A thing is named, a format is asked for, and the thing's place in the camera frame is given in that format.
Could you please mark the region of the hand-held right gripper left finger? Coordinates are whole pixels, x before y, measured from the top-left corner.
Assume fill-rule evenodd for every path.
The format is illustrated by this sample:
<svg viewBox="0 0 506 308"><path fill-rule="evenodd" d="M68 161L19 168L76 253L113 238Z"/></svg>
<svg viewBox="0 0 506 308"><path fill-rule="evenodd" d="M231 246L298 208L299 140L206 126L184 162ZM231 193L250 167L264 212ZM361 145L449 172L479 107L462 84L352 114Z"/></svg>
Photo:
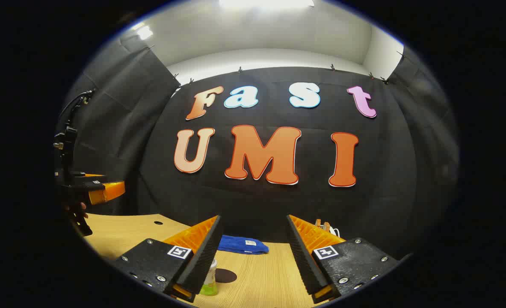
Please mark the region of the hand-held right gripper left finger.
<svg viewBox="0 0 506 308"><path fill-rule="evenodd" d="M115 260L115 268L163 296L193 302L223 236L216 215L165 240L146 238Z"/></svg>

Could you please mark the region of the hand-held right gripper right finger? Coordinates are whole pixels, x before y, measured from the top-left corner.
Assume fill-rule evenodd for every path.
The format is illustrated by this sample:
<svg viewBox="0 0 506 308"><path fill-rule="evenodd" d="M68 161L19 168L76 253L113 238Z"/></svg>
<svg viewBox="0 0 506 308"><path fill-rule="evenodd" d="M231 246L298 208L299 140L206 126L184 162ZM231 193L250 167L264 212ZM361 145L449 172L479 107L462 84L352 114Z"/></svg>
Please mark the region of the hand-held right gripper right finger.
<svg viewBox="0 0 506 308"><path fill-rule="evenodd" d="M294 215L286 219L296 266L315 304L352 296L401 264L364 238L345 240Z"/></svg>

